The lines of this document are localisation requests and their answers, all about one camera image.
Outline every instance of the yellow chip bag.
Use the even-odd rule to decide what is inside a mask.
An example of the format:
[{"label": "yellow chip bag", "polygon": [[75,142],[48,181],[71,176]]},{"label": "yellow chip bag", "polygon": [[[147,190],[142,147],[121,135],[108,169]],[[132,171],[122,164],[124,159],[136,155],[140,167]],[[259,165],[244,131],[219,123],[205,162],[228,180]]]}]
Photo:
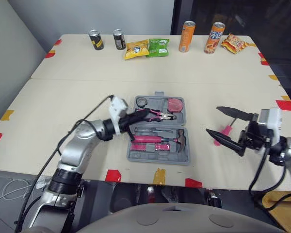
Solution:
[{"label": "yellow chip bag", "polygon": [[141,41],[127,43],[125,60],[133,58],[133,57],[149,55],[149,51],[147,50],[148,44],[149,44],[149,40],[141,40]]}]

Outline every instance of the green chip bag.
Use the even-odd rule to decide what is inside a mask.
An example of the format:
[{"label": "green chip bag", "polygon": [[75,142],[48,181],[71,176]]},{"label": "green chip bag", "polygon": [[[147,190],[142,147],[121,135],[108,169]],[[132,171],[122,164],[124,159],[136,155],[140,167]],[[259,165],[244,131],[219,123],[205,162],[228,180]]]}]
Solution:
[{"label": "green chip bag", "polygon": [[149,39],[149,55],[147,57],[165,57],[168,56],[168,45],[169,39]]}]

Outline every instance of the gray tool case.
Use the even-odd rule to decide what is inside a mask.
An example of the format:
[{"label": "gray tool case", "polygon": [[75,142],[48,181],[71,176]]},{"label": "gray tool case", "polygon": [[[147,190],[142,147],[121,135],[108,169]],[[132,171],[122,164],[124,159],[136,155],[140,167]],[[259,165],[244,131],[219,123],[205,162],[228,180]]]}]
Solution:
[{"label": "gray tool case", "polygon": [[[183,125],[186,123],[185,103],[181,97],[166,97],[163,92],[155,92],[154,96],[136,96],[134,101],[134,109],[140,109],[137,106],[136,100],[138,98],[145,98],[147,105],[144,108],[158,109],[162,113],[168,112],[168,99],[178,99],[183,103],[183,109],[179,113],[172,113],[177,117],[174,120],[162,120],[161,122],[139,122],[130,126],[130,130],[134,135],[150,135],[160,136],[164,138],[177,138],[178,129],[184,130],[184,136],[186,138],[186,145],[181,152],[178,152],[180,145],[174,141],[162,142],[163,144],[169,144],[169,150],[156,150],[155,143],[141,143],[145,147],[145,151],[131,150],[132,143],[129,142],[127,150],[127,159],[132,162],[146,162],[146,163],[162,163],[162,164],[174,164],[174,165],[188,165],[190,163],[190,150],[189,150],[189,136],[188,131]],[[148,114],[146,118],[154,117],[153,114]],[[153,132],[147,131],[147,129],[154,129],[158,131],[169,132]]]}]

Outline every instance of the soda can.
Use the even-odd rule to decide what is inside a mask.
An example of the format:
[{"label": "soda can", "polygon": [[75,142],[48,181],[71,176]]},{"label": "soda can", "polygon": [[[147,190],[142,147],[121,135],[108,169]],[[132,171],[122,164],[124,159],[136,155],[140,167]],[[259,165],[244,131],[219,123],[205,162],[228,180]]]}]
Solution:
[{"label": "soda can", "polygon": [[115,46],[118,50],[123,50],[126,48],[124,33],[121,29],[114,30],[113,37],[115,41]]},{"label": "soda can", "polygon": [[104,48],[100,33],[97,30],[90,30],[88,35],[89,38],[91,38],[92,44],[96,50],[102,50]]},{"label": "soda can", "polygon": [[180,52],[189,51],[190,43],[195,30],[195,23],[193,21],[185,21],[182,28],[181,40],[179,44]]},{"label": "soda can", "polygon": [[204,48],[205,53],[212,54],[215,52],[220,42],[220,39],[223,35],[224,29],[225,29],[224,23],[216,22],[213,24],[208,40],[206,42],[205,48]]}]

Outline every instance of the black can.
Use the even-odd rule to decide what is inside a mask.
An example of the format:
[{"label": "black can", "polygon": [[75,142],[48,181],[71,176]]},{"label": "black can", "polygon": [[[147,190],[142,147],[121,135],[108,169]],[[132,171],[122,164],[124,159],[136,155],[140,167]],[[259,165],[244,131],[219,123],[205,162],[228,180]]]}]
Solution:
[{"label": "black can", "polygon": [[114,30],[113,37],[115,41],[115,46],[118,50],[123,50],[126,48],[124,33],[121,29]]},{"label": "black can", "polygon": [[104,48],[100,33],[97,30],[90,30],[88,35],[96,50],[102,50]]}]

